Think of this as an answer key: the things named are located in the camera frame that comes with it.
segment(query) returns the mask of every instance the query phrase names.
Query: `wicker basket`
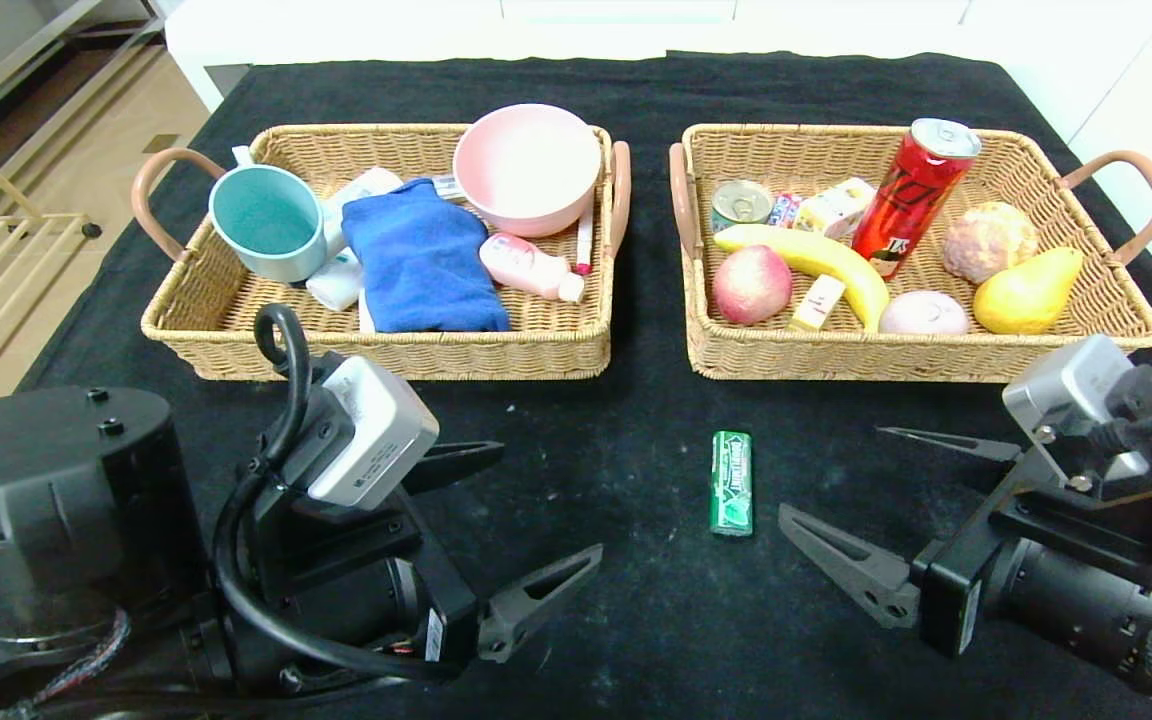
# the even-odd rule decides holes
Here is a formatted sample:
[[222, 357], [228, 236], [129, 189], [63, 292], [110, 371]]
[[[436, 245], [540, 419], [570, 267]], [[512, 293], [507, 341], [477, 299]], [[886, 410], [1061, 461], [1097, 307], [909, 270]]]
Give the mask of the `wicker basket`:
[[[252, 158], [304, 179], [326, 197], [366, 168], [400, 177], [450, 173], [463, 124], [280, 126], [256, 136]], [[511, 332], [359, 333], [356, 306], [333, 313], [310, 293], [248, 272], [212, 229], [210, 215], [187, 249], [166, 236], [147, 212], [146, 190], [173, 160], [188, 159], [214, 177], [220, 168], [192, 150], [160, 152], [132, 184], [132, 209], [146, 232], [175, 260], [141, 318], [150, 340], [165, 342], [202, 378], [217, 381], [278, 379], [252, 339], [252, 319], [266, 302], [291, 305], [305, 325], [312, 351], [365, 355], [407, 379], [425, 381], [540, 381], [594, 377], [611, 361], [612, 275], [626, 236], [630, 205], [628, 146], [591, 128], [602, 146], [602, 174], [594, 183], [593, 268], [581, 302], [541, 300], [502, 288]], [[576, 229], [538, 241], [573, 258]]]
[[846, 304], [823, 331], [798, 332], [788, 320], [810, 286], [803, 279], [795, 283], [790, 306], [764, 323], [744, 327], [718, 313], [710, 287], [726, 253], [712, 242], [708, 212], [719, 183], [752, 179], [773, 191], [799, 195], [849, 176], [877, 183], [904, 135], [905, 128], [899, 127], [687, 128], [681, 145], [669, 150], [669, 172], [682, 241], [687, 356], [696, 372], [714, 379], [1007, 382], [1034, 357], [1087, 334], [1105, 333], [1126, 351], [1152, 346], [1152, 309], [1124, 270], [1152, 238], [1152, 220], [1115, 252], [1069, 190], [1114, 160], [1137, 165], [1152, 185], [1152, 162], [1134, 152], [1115, 152], [1061, 179], [1037, 143], [1005, 131], [979, 131], [982, 154], [892, 279], [892, 296], [939, 290], [972, 306], [973, 286], [941, 264], [946, 218], [977, 202], [1005, 200], [1033, 220], [1041, 250], [1077, 247], [1087, 257], [1069, 308], [1047, 334], [1005, 336], [975, 321], [964, 336], [865, 334]]

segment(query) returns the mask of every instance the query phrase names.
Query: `can lid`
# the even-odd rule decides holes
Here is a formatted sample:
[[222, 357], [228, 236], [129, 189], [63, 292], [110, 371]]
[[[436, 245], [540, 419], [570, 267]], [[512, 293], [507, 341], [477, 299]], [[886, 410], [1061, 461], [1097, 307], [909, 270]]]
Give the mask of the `can lid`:
[[723, 182], [714, 191], [714, 210], [737, 223], [761, 223], [772, 214], [772, 192], [753, 181]]
[[954, 120], [919, 118], [914, 121], [909, 131], [933, 156], [975, 158], [980, 153], [980, 136]]
[[567, 302], [579, 302], [579, 296], [585, 293], [585, 278], [575, 273], [567, 273], [561, 281], [558, 281], [558, 298]]

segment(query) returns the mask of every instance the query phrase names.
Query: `yellow fruit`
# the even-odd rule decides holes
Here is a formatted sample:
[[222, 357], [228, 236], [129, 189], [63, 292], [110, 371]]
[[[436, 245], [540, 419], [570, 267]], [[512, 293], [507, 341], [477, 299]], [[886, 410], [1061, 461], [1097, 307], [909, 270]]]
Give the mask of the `yellow fruit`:
[[1043, 334], [1064, 312], [1081, 270], [1083, 253], [1073, 247], [1002, 270], [977, 288], [975, 318], [993, 333]]
[[809, 275], [832, 275], [847, 286], [842, 297], [861, 318], [866, 333], [878, 332], [878, 319], [887, 308], [890, 295], [873, 266], [858, 252], [820, 233], [796, 232], [773, 225], [742, 223], [719, 232], [714, 243], [727, 252], [742, 247], [765, 245], [781, 256], [791, 268]]

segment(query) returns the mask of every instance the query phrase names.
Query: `banana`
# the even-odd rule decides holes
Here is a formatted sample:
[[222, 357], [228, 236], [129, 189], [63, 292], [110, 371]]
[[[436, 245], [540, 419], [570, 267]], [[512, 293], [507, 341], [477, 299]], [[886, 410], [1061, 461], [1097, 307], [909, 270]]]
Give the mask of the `banana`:
[[714, 243], [727, 252], [742, 247], [765, 245], [781, 256], [788, 266], [810, 275], [832, 275], [847, 286], [847, 305], [861, 318], [866, 333], [878, 332], [878, 318], [887, 308], [890, 294], [873, 266], [850, 247], [820, 233], [796, 232], [773, 225], [741, 223], [719, 232]]

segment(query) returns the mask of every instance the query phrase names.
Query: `pink lotion bottle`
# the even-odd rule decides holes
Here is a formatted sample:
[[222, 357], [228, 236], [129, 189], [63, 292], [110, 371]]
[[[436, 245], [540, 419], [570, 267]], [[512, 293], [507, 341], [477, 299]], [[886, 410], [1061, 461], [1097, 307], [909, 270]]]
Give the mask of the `pink lotion bottle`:
[[579, 302], [585, 290], [585, 279], [571, 273], [567, 259], [545, 255], [539, 247], [509, 233], [488, 237], [479, 249], [479, 260], [495, 282], [547, 300]]

